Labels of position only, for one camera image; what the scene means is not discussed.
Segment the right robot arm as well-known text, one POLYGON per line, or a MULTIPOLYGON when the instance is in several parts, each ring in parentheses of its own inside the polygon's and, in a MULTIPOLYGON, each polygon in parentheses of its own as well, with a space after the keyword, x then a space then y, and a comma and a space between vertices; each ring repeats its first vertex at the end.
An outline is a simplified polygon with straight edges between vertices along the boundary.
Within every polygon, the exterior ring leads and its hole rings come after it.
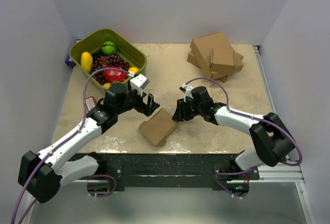
POLYGON ((248 170, 260 165, 274 167, 294 149, 289 133, 275 113, 252 115, 229 109, 226 104, 214 102, 205 87, 183 84, 179 88, 184 98, 177 100, 173 121, 183 122, 201 116, 206 122, 227 126, 249 135, 254 148, 241 152, 230 163, 229 172, 235 179, 242 179, 248 170))

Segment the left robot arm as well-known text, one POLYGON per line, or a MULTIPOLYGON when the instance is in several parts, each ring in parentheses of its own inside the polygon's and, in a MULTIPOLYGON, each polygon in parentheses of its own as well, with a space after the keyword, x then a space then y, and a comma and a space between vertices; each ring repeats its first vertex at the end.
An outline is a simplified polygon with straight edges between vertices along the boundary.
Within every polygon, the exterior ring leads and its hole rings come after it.
POLYGON ((82 147, 101 136, 118 121, 118 116, 132 109, 150 116, 159 104, 143 90, 148 80, 134 78, 128 85, 114 83, 83 120, 65 136, 38 153, 26 152, 20 163, 18 183, 38 202, 51 200, 64 177, 59 170, 82 147))

